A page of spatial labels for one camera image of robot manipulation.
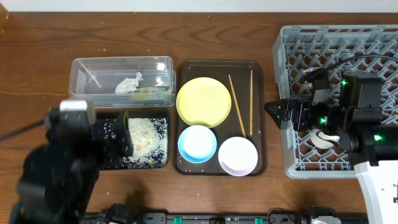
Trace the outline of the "pile of rice grains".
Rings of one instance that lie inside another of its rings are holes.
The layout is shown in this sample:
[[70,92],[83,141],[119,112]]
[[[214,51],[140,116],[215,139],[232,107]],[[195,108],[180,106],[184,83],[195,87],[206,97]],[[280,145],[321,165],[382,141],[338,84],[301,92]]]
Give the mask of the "pile of rice grains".
[[129,118],[134,152],[105,164],[103,170],[162,168],[168,160],[168,120],[162,118]]

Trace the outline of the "white paper cup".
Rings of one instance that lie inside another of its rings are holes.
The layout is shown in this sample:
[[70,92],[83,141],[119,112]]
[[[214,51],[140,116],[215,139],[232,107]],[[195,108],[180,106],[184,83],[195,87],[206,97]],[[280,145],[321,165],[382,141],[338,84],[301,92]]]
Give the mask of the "white paper cup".
[[319,129],[312,129],[311,142],[320,149],[329,149],[339,142],[339,136],[329,136]]

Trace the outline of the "green yellow snack wrapper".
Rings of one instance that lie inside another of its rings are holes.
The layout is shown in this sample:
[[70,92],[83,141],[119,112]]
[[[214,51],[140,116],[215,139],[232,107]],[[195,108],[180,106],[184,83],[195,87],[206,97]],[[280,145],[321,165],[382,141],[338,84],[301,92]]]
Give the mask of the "green yellow snack wrapper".
[[168,90],[162,87],[144,87],[134,90],[129,98],[132,101],[163,100],[168,94]]

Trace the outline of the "white tissue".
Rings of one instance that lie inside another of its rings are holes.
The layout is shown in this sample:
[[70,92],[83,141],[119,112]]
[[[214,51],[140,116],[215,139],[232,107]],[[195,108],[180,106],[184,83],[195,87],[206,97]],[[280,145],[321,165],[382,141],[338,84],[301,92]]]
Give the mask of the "white tissue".
[[115,89],[115,94],[128,94],[137,90],[143,80],[142,73],[137,72],[135,78],[125,78]]

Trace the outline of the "pink white bowl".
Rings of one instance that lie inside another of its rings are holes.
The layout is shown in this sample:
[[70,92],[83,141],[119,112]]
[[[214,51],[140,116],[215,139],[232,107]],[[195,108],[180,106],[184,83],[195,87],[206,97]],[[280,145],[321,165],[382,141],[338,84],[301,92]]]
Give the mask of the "pink white bowl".
[[255,145],[243,137],[224,141],[218,152],[221,168],[232,176],[249,175],[257,166],[258,153]]

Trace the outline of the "light blue bowl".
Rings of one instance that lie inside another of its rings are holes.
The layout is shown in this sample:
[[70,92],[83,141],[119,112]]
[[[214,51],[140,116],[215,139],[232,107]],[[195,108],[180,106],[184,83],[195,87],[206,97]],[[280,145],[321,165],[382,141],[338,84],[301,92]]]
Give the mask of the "light blue bowl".
[[200,164],[213,157],[217,148],[217,139],[211,129],[194,125],[182,131],[177,146],[178,152],[186,161]]

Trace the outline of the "yellow round plate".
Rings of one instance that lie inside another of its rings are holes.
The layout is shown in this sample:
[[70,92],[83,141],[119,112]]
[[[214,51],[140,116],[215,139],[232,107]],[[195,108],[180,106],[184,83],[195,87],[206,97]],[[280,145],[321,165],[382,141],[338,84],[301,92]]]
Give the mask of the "yellow round plate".
[[231,95],[225,85],[214,78],[194,78],[178,91],[176,108],[188,125],[213,128],[228,117]]

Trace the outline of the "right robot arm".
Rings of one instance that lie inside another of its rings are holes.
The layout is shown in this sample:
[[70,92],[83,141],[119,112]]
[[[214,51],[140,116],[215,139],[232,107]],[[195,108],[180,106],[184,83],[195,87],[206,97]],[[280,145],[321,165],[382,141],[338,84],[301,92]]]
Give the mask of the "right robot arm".
[[338,136],[364,195],[369,223],[397,223],[397,127],[382,124],[382,80],[374,73],[342,75],[337,106],[284,98],[264,109],[279,129],[316,129]]

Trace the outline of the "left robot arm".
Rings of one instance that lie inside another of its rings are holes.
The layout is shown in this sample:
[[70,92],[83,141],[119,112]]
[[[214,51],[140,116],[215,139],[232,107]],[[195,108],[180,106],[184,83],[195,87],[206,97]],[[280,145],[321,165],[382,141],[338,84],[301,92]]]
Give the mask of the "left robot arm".
[[128,118],[127,111],[96,119],[89,108],[51,109],[48,143],[25,158],[10,223],[79,223],[101,168],[134,152]]

